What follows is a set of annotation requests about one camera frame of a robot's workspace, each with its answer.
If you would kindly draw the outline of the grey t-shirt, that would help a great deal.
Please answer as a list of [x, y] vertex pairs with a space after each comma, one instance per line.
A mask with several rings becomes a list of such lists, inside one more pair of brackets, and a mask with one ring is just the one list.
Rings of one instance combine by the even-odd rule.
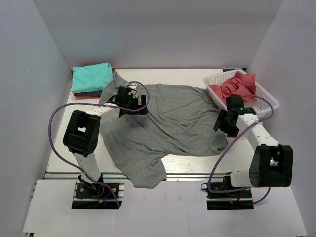
[[162, 158], [220, 154], [228, 141], [214, 131], [219, 109], [205, 89], [152, 84], [146, 115], [124, 115], [102, 123], [100, 134], [115, 166], [137, 188], [154, 188], [166, 178]]

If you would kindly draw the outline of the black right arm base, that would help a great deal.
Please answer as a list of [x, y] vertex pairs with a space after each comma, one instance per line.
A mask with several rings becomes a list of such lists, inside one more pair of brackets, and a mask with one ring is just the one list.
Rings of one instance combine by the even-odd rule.
[[206, 192], [207, 210], [251, 210], [254, 209], [250, 190], [216, 194], [207, 189], [207, 183], [201, 184], [201, 190]]

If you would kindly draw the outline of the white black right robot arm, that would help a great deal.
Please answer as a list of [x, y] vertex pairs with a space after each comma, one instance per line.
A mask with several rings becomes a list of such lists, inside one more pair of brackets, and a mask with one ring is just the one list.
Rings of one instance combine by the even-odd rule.
[[241, 137], [250, 143], [254, 155], [250, 167], [244, 171], [227, 174], [219, 190], [211, 187], [207, 182], [207, 189], [211, 193], [236, 196], [249, 188], [288, 187], [292, 181], [293, 149], [289, 145], [282, 145], [274, 139], [264, 128], [262, 122], [273, 117], [269, 115], [259, 118], [253, 108], [244, 106], [243, 97], [231, 95], [226, 99], [227, 108], [221, 110], [213, 129], [221, 130], [233, 141], [224, 149], [216, 165], [224, 158], [229, 149]]

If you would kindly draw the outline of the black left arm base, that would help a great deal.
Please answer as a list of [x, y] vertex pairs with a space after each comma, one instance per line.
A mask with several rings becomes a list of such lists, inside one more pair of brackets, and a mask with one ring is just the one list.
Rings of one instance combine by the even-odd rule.
[[102, 186], [96, 191], [77, 182], [72, 209], [118, 210], [119, 206], [108, 188]]

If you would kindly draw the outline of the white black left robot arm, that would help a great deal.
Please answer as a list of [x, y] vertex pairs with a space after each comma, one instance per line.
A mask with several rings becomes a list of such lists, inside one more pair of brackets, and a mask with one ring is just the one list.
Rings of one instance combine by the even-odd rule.
[[146, 95], [138, 95], [139, 83], [130, 82], [120, 86], [116, 95], [96, 109], [84, 112], [73, 111], [63, 143], [74, 155], [82, 169], [80, 183], [87, 187], [93, 197], [104, 192], [103, 176], [95, 158], [101, 125], [124, 115], [145, 115], [148, 113]]

